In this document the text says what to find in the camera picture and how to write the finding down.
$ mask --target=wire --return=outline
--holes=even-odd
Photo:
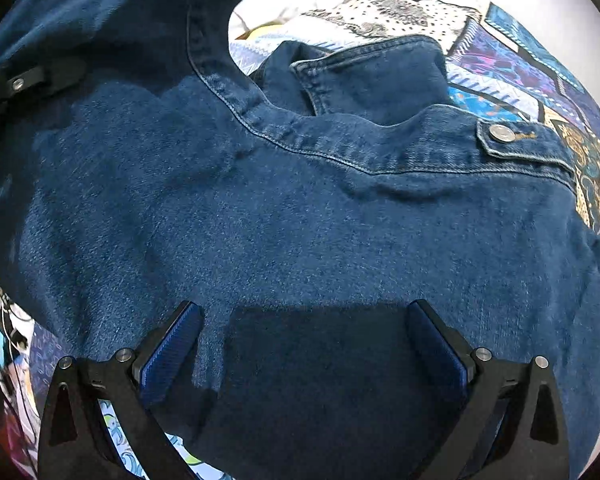
[[[24,318],[24,317],[20,317],[18,316],[18,314],[16,314],[12,309],[11,309],[11,305],[13,304],[13,301],[11,301],[11,298],[8,298],[7,295],[4,293],[4,291],[2,290],[2,287],[0,286],[0,300],[2,301],[2,308],[5,308],[6,311],[13,316],[16,319],[19,319],[20,321],[23,321],[25,323],[33,321],[33,318],[31,316],[29,316],[29,318]]]
[[[36,476],[38,476],[38,468],[33,465],[33,458],[31,457],[31,453],[29,451],[29,447],[27,446],[27,440],[28,439],[27,439],[26,434],[24,433],[24,428],[22,427],[22,423],[20,421],[20,415],[18,414],[18,412],[16,411],[16,409],[13,407],[13,404],[9,400],[9,397],[7,397],[5,395],[5,393],[2,390],[2,388],[0,388],[0,392],[2,393],[2,396],[4,397],[4,401],[9,406],[9,409],[11,410],[11,413],[13,413],[13,416],[16,419],[16,422],[18,423],[18,428],[20,430],[20,434],[22,436],[22,439],[24,440],[24,451],[25,451],[25,453],[27,455],[27,460],[29,461],[29,465],[31,466],[31,469],[36,474]]]
[[[1,310],[1,313],[2,313],[2,326],[4,327],[4,309]],[[6,333],[6,330],[4,331],[4,335],[6,336],[7,340],[9,341],[9,357],[11,358],[11,363],[13,364],[13,371],[16,374],[16,382],[18,383],[18,391],[20,392],[20,397],[22,398],[22,403],[24,405],[24,403],[26,402],[26,398],[24,396],[24,392],[22,391],[22,383],[20,382],[20,376],[18,375],[18,367],[16,366],[16,363],[13,362],[13,350],[11,349],[11,347],[13,346],[18,351],[20,351],[20,349],[11,340],[11,336]],[[31,428],[31,433],[33,433],[33,445],[36,446],[38,444],[38,437],[36,436],[36,432],[33,429],[33,423],[31,422],[31,418],[29,417],[29,412],[27,411],[26,406],[24,406],[24,414],[27,417],[27,422],[29,423],[29,427]]]

